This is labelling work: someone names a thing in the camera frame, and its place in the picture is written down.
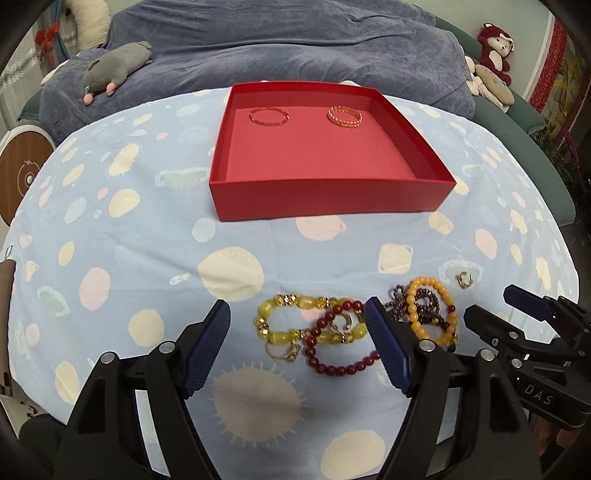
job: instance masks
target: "open red box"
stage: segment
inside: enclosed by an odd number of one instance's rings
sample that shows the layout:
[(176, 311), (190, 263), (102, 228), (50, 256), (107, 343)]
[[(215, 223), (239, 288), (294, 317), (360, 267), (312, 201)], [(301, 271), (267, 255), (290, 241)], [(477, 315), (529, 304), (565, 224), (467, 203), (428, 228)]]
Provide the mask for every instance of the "open red box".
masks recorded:
[[(361, 113), (361, 125), (331, 123), (326, 114), (337, 105)], [(260, 107), (280, 108), (289, 120), (257, 125), (249, 114)], [(346, 115), (339, 117), (353, 119)], [(262, 111), (256, 119), (284, 117)], [(234, 85), (209, 179), (222, 221), (433, 211), (455, 184), (425, 139), (377, 90), (321, 82)]]

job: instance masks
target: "blue-gray blanket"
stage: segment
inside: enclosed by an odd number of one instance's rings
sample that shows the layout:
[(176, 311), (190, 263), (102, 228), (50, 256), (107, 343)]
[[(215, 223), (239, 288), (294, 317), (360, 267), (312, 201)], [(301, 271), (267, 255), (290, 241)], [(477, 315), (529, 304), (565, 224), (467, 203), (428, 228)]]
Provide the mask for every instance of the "blue-gray blanket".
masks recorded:
[[(90, 62), (143, 40), (153, 63), (86, 106), (82, 76)], [(144, 0), (113, 16), (104, 48), (81, 52), (56, 72), (39, 113), (61, 143), (112, 113), (180, 93), (258, 80), (352, 80), (471, 118), (468, 78), (454, 35), (400, 0)]]

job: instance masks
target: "blue gripper pad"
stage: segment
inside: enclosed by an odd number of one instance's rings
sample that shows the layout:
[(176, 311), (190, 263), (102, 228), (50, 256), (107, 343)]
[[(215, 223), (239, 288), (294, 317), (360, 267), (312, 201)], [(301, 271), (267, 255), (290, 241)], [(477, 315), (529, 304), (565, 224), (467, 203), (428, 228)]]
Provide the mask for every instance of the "blue gripper pad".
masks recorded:
[(509, 285), (505, 289), (503, 300), (507, 305), (511, 305), (540, 322), (544, 322), (552, 316), (550, 305), (546, 300), (516, 285)]
[(376, 297), (372, 297), (365, 304), (363, 313), (369, 334), (384, 363), (388, 378), (393, 386), (399, 388), (405, 395), (408, 394), (413, 386), (408, 358), (388, 325), (384, 308)]
[(223, 302), (205, 326), (199, 340), (187, 358), (183, 388), (186, 390), (188, 397), (191, 397), (205, 385), (229, 329), (230, 305)]

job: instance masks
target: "red plush bear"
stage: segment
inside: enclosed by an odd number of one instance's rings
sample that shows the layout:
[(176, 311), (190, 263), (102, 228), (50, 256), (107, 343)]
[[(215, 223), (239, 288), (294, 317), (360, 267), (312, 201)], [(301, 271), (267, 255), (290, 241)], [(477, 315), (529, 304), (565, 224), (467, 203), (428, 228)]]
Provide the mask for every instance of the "red plush bear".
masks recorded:
[(482, 44), (480, 63), (495, 72), (507, 86), (511, 85), (511, 77), (504, 72), (511, 68), (506, 58), (515, 51), (513, 39), (499, 27), (485, 23), (478, 41)]

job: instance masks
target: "light green wall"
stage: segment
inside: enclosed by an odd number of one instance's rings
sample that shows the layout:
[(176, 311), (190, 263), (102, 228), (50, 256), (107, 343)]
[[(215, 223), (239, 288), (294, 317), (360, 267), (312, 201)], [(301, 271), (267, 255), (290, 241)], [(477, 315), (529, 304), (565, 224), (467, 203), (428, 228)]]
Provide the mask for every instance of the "light green wall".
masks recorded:
[(105, 0), (109, 5), (111, 15), (123, 10), (124, 8), (135, 5), (139, 0)]
[(523, 94), (543, 49), (548, 9), (539, 0), (413, 0), (411, 3), (447, 20), (472, 37), (484, 23), (505, 30), (515, 40), (511, 65), (511, 88)]

